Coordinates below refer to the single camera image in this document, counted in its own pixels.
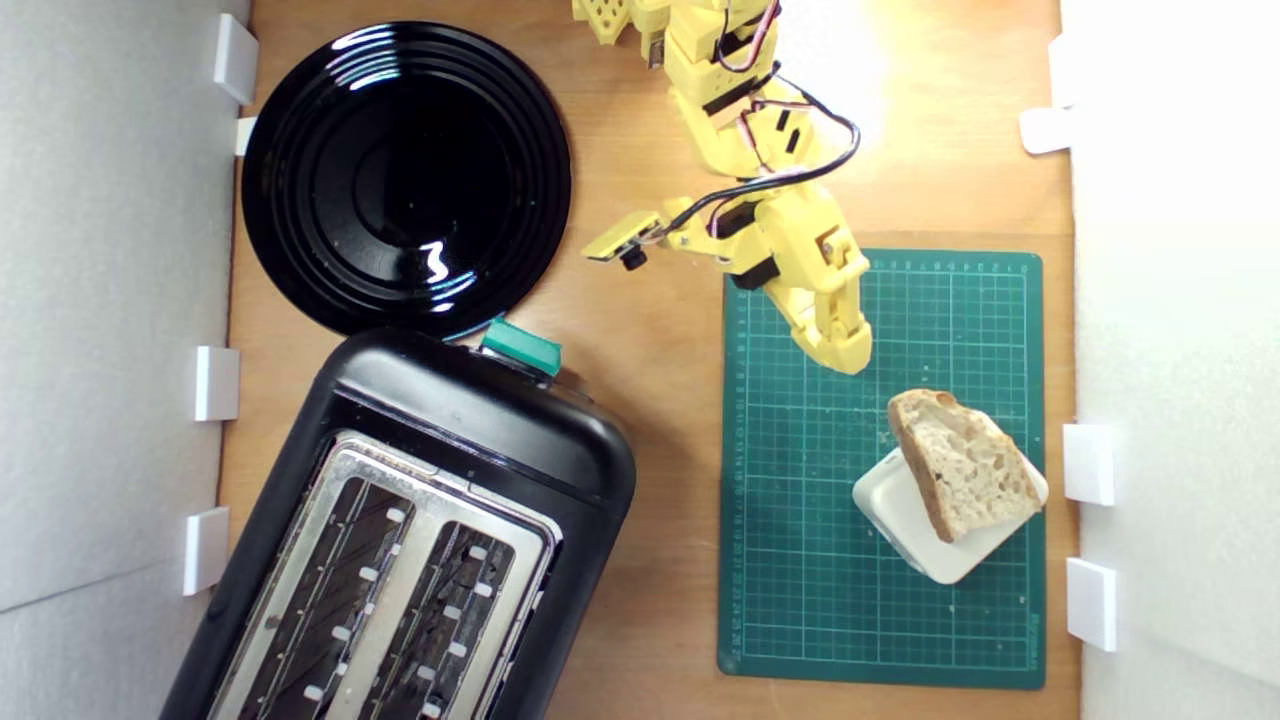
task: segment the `green cutting mat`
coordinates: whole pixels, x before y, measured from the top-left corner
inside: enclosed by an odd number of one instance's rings
[[[1044,684],[1044,518],[956,585],[916,573],[854,505],[911,387],[987,411],[1044,466],[1041,260],[869,250],[872,364],[810,361],[762,292],[726,286],[719,666],[735,675]]]

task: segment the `toaster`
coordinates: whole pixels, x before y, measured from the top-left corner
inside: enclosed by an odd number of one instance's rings
[[[161,719],[540,717],[635,488],[550,347],[502,320],[342,343]]]

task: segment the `wooden table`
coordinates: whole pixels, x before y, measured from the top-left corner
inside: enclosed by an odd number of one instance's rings
[[[835,0],[808,0],[827,3]],[[577,258],[632,209],[721,181],[694,164],[636,37],[599,47],[567,0],[257,0],[257,100],[312,49],[388,19],[479,31],[520,54],[557,97],[575,158],[559,256],[511,318],[564,345],[567,365],[618,413],[640,468],[635,502],[550,707],[553,719],[1075,719],[1079,646],[1065,628],[1062,559],[1075,512],[1062,500],[1056,428],[1073,416],[1071,210],[1066,159],[1028,158],[1018,113],[1048,101],[1053,0],[841,0],[846,28],[809,46],[870,88],[878,118],[828,187],[864,246],[1029,250],[1044,259],[1048,475],[1048,684],[989,692],[728,678],[716,669],[721,277],[653,252],[625,274]],[[783,32],[786,32],[786,19]],[[858,63],[854,55],[874,56]],[[246,114],[256,113],[256,106]],[[338,337],[307,320],[259,266],[237,217],[230,345],[242,351],[241,419],[225,433],[220,501],[244,519],[302,397]]]

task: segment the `slice of bread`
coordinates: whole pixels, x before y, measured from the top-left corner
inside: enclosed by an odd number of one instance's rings
[[[1039,511],[1021,452],[986,413],[910,389],[890,401],[888,424],[942,542]]]

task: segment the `white bracket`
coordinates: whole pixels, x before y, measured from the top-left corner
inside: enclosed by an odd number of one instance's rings
[[[248,136],[253,135],[253,126],[257,124],[257,115],[241,118],[236,123],[236,156],[243,158],[248,151]]]
[[[1062,425],[1062,470],[1066,497],[1115,505],[1115,430],[1106,425]]]
[[[1048,44],[1048,82],[1052,108],[1032,108],[1018,117],[1023,147],[1032,155],[1066,150],[1075,140],[1071,106],[1083,81],[1075,44],[1064,33]]]
[[[1066,632],[1116,651],[1116,571],[1079,557],[1066,559]]]
[[[229,543],[230,512],[227,507],[214,507],[187,518],[182,594],[193,596],[221,579]]]
[[[253,102],[257,83],[257,38],[229,13],[218,18],[214,82],[241,105]]]
[[[239,415],[239,351],[202,345],[196,348],[196,421],[234,420]]]

